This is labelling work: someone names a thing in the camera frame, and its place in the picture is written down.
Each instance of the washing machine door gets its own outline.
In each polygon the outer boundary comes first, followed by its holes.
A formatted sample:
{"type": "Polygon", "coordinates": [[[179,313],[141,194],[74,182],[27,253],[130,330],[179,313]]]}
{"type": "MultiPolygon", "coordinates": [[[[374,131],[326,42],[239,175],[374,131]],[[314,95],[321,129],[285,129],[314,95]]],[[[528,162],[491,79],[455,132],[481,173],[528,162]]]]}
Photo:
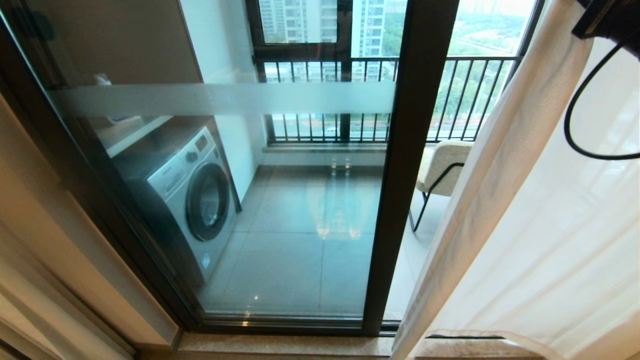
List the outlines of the washing machine door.
{"type": "Polygon", "coordinates": [[[206,163],[195,170],[187,193],[187,224],[200,241],[213,240],[222,230],[230,206],[229,183],[222,168],[206,163]]]}

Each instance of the curtain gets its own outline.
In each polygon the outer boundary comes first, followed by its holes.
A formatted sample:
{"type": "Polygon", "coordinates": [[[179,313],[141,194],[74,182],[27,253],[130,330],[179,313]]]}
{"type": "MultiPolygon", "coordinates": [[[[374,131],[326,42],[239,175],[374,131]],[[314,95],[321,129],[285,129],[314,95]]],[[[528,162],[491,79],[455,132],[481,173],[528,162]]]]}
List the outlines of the curtain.
{"type": "Polygon", "coordinates": [[[2,222],[0,274],[0,323],[39,348],[38,358],[133,359],[133,349],[44,268],[2,222]]]}
{"type": "MultiPolygon", "coordinates": [[[[547,359],[640,350],[639,163],[573,152],[560,122],[613,47],[595,40],[589,56],[592,43],[571,34],[583,12],[575,0],[548,5],[463,168],[392,359],[432,334],[503,336],[547,359]]],[[[580,144],[638,151],[639,69],[620,51],[592,80],[572,117],[580,144]]]]}

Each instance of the white shelf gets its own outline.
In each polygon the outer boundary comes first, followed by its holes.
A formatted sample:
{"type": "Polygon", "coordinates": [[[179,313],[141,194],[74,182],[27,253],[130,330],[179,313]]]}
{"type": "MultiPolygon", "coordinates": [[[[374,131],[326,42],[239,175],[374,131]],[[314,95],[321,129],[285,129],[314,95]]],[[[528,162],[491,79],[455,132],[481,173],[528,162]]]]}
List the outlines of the white shelf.
{"type": "Polygon", "coordinates": [[[149,134],[173,116],[143,117],[124,124],[111,125],[107,119],[89,119],[110,158],[149,134]]]}

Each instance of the tiled floor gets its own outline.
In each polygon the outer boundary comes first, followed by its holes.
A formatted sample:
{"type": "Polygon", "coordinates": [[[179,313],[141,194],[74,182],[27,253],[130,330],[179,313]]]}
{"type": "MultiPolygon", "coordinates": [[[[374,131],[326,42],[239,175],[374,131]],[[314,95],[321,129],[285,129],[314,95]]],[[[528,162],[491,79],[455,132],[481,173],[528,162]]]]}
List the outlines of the tiled floor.
{"type": "MultiPolygon", "coordinates": [[[[361,316],[381,177],[382,168],[261,167],[199,295],[204,308],[361,316]]],[[[447,202],[432,197],[419,231],[406,227],[385,318],[402,317],[447,202]]]]}

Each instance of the sliding glass door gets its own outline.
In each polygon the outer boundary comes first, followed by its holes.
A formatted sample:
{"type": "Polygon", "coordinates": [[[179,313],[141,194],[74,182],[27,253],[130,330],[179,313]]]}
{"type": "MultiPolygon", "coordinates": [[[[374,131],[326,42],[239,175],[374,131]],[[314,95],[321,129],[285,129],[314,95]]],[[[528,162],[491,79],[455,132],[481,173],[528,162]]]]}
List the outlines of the sliding glass door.
{"type": "Polygon", "coordinates": [[[186,330],[376,335],[457,8],[381,57],[400,3],[4,0],[2,92],[186,330]]]}

